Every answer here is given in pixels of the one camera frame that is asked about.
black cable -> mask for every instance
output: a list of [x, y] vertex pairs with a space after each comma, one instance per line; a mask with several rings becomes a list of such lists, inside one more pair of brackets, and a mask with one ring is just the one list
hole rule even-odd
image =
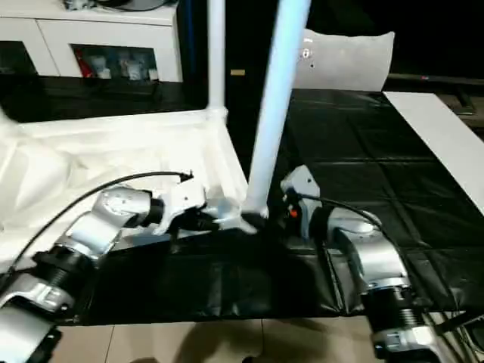
[[[455, 318], [456, 316], [458, 316], [457, 312], [451, 312], [451, 318]], [[484, 351], [481, 350], [475, 343], [473, 343], [472, 340], [470, 340], [470, 338], [469, 338], [468, 334], [466, 333], [465, 329], [466, 329], [465, 325], [460, 326], [456, 329], [460, 332], [461, 340], [463, 341], [464, 345], [466, 345], [473, 352], [478, 352], [479, 354], [484, 355]]]
[[[424, 312], [423, 314], [425, 315], [427, 320], [430, 321], [432, 328], [435, 330], [436, 327], [438, 326], [436, 319], [434, 319], [429, 312]], [[454, 359], [457, 363], [465, 363], [465, 360], [461, 357], [461, 355], [458, 353], [456, 348], [452, 345], [451, 341], [444, 334], [440, 335], [440, 339], [442, 339], [445, 346], [447, 347], [449, 352], [454, 356]]]
[[112, 11], [118, 11], [120, 13], [141, 13], [142, 11], [156, 10], [158, 8], [161, 8], [162, 6], [164, 6], [164, 4], [157, 5], [153, 8], [148, 8], [148, 9], [143, 9], [143, 10], [136, 10], [136, 9], [128, 10], [128, 9], [123, 9], [123, 8], [115, 8], [115, 7], [111, 7], [111, 6], [105, 6], [105, 5], [101, 5], [101, 4], [98, 3], [99, 8], [109, 9], [109, 10], [112, 10]]
[[372, 225], [374, 225], [375, 227], [377, 227], [378, 229], [380, 229], [383, 234], [385, 234], [383, 232], [381, 222], [379, 222], [377, 219], [375, 219], [373, 216], [371, 216], [370, 214], [366, 213], [365, 211], [363, 211], [363, 210], [361, 210], [359, 208], [356, 208], [355, 206], [352, 206], [352, 205], [347, 204], [347, 203], [344, 203], [344, 202], [339, 202], [337, 200], [329, 199], [329, 198], [315, 197], [315, 196], [309, 195], [309, 194], [297, 193], [297, 195], [299, 197], [301, 197], [302, 199], [318, 200], [318, 201], [320, 201], [322, 203], [326, 203], [326, 204], [328, 204], [330, 206], [338, 206], [339, 208], [344, 208], [344, 209], [351, 210], [352, 212], [354, 212], [354, 213], [358, 214], [359, 216], [365, 218]]
[[193, 178], [192, 175], [185, 174], [183, 172], [142, 172], [139, 174], [127, 175], [121, 178], [108, 181], [106, 183], [103, 183], [97, 186], [96, 188], [91, 189], [90, 191], [85, 192], [83, 195], [76, 198], [72, 203], [70, 203], [68, 206], [62, 209], [57, 215], [55, 215], [51, 220], [49, 220], [42, 228], [40, 228], [39, 231], [36, 234], [34, 234], [32, 238], [30, 238], [29, 242], [27, 242], [25, 247], [20, 251], [20, 253], [15, 258], [15, 260], [12, 262], [7, 272], [5, 272], [2, 278], [2, 281], [0, 282], [0, 293], [4, 291], [4, 288], [7, 285], [8, 281], [10, 280], [11, 276], [15, 273], [15, 268], [17, 267], [18, 262], [22, 259], [25, 252], [34, 244], [37, 238], [39, 238], [45, 231], [47, 231], [47, 229], [49, 229], [49, 227], [51, 227], [61, 216], [63, 216], [65, 213], [71, 210], [76, 204], [82, 202], [85, 198], [88, 198], [91, 195], [96, 194], [99, 191], [102, 191], [103, 189], [106, 189], [113, 185], [127, 182], [133, 179], [148, 178], [150, 176], [179, 176], [182, 182], [190, 178]]

black cloth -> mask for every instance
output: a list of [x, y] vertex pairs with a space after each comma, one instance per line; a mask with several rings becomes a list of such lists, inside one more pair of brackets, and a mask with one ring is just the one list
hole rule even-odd
[[[0, 97], [7, 113], [21, 122], [194, 109], [206, 101], [177, 84], [113, 84], [22, 80]], [[228, 130], [248, 175], [259, 102], [239, 96], [239, 102], [228, 100]], [[24, 107], [29, 102], [32, 106]], [[382, 94], [294, 91], [272, 208], [280, 203], [279, 181], [302, 163], [322, 196], [352, 203], [383, 221], [405, 254], [417, 304], [484, 312], [484, 219]], [[323, 246], [323, 240], [230, 230], [117, 251], [76, 304], [71, 322], [360, 314], [346, 261]]]

metal rod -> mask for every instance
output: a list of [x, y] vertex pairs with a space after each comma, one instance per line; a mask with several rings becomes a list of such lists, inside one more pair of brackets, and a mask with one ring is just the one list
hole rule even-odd
[[311, 0], [280, 0], [244, 211], [264, 213]]
[[225, 107], [225, 0], [209, 0], [209, 109]]

floor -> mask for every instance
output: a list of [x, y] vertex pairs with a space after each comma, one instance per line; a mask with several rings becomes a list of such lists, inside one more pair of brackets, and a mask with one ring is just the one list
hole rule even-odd
[[[373, 363], [364, 317], [64, 327], [51, 363]], [[454, 337], [446, 334], [451, 346]], [[442, 342], [441, 346], [455, 361]]]

white cabinet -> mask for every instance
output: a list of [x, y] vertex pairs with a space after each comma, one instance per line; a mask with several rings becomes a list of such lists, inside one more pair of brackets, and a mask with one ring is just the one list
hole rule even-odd
[[84, 63], [84, 68], [92, 70], [94, 76], [108, 70], [106, 77], [157, 76], [162, 81], [182, 80], [171, 26], [70, 20], [37, 22], [61, 76], [85, 76], [80, 64]]
[[0, 73], [59, 76], [34, 19], [0, 18]]
[[10, 64], [21, 58], [27, 74], [179, 82], [175, 15], [176, 6], [67, 11], [61, 0], [0, 0], [0, 72], [16, 73]]

